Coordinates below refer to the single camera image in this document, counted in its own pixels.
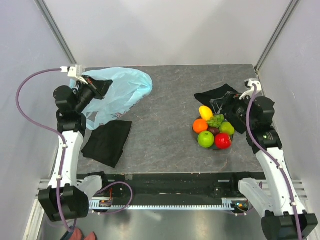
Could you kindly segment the green grape bunch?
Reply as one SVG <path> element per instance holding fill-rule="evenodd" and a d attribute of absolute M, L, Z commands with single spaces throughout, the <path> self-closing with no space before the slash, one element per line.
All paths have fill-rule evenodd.
<path fill-rule="evenodd" d="M 220 128 L 220 126 L 222 125 L 222 123 L 224 121 L 225 121 L 224 115 L 223 114 L 218 114 L 218 115 L 214 115 L 213 117 L 211 117 L 206 122 L 207 122 L 209 127 Z"/>

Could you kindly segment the light blue plastic bag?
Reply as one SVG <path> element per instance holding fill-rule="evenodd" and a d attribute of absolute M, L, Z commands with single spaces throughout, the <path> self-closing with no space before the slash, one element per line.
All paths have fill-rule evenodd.
<path fill-rule="evenodd" d="M 86 128 L 91 131 L 122 117 L 153 89 L 151 77 L 133 68 L 111 67 L 82 74 L 100 82 L 113 81 L 104 99 L 93 99 L 82 112 L 86 117 Z"/>

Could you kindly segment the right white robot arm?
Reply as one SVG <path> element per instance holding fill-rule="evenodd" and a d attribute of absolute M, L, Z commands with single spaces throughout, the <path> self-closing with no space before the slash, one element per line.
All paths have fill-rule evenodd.
<path fill-rule="evenodd" d="M 210 106 L 222 114 L 246 139 L 258 159 L 269 187 L 267 194 L 253 178 L 236 179 L 229 184 L 235 197 L 244 195 L 261 217 L 268 240 L 305 240 L 318 225 L 314 213 L 308 213 L 290 178 L 283 145 L 273 128 L 275 103 L 265 96 L 241 98 L 232 90 L 217 90 Z"/>

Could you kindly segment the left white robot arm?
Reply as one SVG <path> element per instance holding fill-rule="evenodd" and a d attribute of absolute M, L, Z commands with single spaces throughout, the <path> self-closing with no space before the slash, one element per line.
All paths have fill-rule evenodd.
<path fill-rule="evenodd" d="M 53 92 L 58 108 L 58 153 L 48 187 L 38 193 L 38 200 L 51 222 L 85 218 L 94 195 L 104 197 L 110 191 L 109 183 L 102 180 L 101 174 L 77 180 L 79 155 L 87 129 L 83 110 L 93 99 L 103 100 L 113 83 L 88 75 L 83 78 L 76 82 L 75 88 L 62 85 Z"/>

